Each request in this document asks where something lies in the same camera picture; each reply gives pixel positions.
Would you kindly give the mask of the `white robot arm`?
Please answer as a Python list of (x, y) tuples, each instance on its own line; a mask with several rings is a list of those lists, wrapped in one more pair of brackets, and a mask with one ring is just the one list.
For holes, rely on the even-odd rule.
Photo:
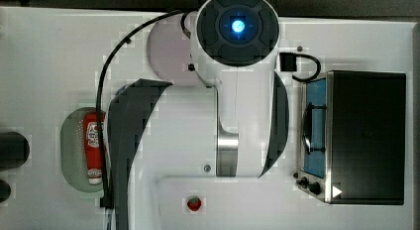
[(115, 96), (106, 119), (112, 230), (160, 230), (167, 179), (260, 177), (272, 167), (288, 134), (279, 43), (265, 0), (208, 0), (190, 35), (198, 85), (141, 78)]

